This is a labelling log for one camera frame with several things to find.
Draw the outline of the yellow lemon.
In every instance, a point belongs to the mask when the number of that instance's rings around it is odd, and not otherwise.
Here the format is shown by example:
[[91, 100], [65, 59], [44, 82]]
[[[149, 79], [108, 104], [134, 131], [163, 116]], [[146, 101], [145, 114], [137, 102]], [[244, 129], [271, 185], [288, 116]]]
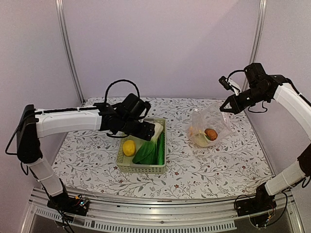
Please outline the yellow lemon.
[[136, 153], [136, 144], [133, 140], [126, 140], [122, 146], [123, 154], [127, 157], [132, 157]]
[[190, 138], [193, 141], [193, 143], [195, 143], [200, 147], [207, 147], [210, 143], [210, 141], [207, 139], [204, 133], [192, 134]]

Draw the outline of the clear zip top bag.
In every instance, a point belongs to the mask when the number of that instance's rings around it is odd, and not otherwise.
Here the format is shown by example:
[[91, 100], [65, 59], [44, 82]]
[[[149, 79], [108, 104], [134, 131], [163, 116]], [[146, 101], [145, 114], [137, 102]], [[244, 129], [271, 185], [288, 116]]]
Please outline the clear zip top bag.
[[220, 111], [219, 103], [193, 110], [188, 137], [197, 146], [207, 148], [217, 145], [232, 134], [229, 115]]

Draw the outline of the brown potato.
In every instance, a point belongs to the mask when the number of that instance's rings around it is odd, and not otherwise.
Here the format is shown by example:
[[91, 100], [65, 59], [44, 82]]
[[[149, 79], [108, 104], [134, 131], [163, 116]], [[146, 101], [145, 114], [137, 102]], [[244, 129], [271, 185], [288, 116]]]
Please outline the brown potato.
[[204, 133], [205, 133], [207, 139], [210, 141], [214, 141], [218, 137], [218, 134], [214, 129], [205, 129]]

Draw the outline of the green white bok choy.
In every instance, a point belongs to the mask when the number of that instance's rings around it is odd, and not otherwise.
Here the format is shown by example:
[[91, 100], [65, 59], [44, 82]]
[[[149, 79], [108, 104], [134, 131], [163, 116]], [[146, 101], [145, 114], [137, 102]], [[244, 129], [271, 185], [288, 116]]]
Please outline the green white bok choy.
[[138, 165], [158, 165], [157, 164], [157, 141], [163, 132], [164, 127], [160, 123], [155, 123], [155, 134], [150, 141], [146, 141], [142, 144], [139, 150], [136, 152], [132, 162]]

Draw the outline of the yellow orange mango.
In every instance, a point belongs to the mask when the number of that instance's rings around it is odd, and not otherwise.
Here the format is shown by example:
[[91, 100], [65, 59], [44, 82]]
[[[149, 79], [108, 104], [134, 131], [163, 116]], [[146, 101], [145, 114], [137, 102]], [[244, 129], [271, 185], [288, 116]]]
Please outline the yellow orange mango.
[[194, 136], [194, 135], [197, 135], [198, 132], [195, 128], [193, 128], [192, 126], [189, 127], [189, 135], [190, 136]]

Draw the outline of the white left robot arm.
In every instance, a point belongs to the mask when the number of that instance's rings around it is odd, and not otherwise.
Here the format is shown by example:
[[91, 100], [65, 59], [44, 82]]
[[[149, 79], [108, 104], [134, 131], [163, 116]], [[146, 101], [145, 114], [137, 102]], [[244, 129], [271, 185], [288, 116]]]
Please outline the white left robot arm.
[[17, 157], [26, 164], [37, 180], [53, 197], [62, 211], [72, 207], [72, 200], [65, 195], [65, 188], [51, 165], [43, 158], [40, 139], [73, 131], [108, 131], [110, 137], [118, 132], [149, 141], [155, 134], [155, 125], [143, 121], [143, 112], [151, 105], [131, 93], [123, 102], [110, 105], [106, 101], [91, 107], [44, 110], [27, 105], [16, 131]]

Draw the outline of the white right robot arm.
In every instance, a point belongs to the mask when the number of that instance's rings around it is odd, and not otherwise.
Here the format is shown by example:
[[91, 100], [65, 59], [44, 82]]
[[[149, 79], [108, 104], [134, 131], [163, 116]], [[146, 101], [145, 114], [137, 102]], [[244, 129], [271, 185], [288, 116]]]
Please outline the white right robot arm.
[[[219, 83], [234, 92], [220, 107], [220, 111], [238, 114], [258, 102], [275, 100], [300, 124], [307, 136], [311, 136], [311, 106], [282, 75], [259, 74], [249, 76], [249, 89], [240, 91], [229, 78], [222, 76]], [[311, 147], [308, 146], [297, 161], [280, 174], [267, 181], [262, 193], [252, 199], [251, 207], [261, 212], [270, 204], [270, 197], [311, 175]]]

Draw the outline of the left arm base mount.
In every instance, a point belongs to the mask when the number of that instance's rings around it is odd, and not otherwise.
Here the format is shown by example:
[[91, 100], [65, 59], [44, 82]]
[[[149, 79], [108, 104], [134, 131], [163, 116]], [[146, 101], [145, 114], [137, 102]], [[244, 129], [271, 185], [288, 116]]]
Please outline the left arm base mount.
[[49, 196], [47, 206], [59, 212], [86, 216], [89, 204], [88, 198], [83, 198], [81, 195], [70, 197], [66, 192], [63, 192], [54, 197]]

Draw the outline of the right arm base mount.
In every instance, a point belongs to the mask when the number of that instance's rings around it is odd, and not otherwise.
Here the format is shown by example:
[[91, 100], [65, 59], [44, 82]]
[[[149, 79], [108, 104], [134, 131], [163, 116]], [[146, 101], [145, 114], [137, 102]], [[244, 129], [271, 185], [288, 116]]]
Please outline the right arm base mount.
[[247, 195], [240, 195], [234, 202], [234, 209], [238, 216], [246, 216], [265, 212], [262, 215], [256, 215], [250, 218], [250, 222], [257, 228], [267, 227], [276, 209], [275, 195], [269, 196], [265, 184], [256, 188], [256, 194], [253, 198]]

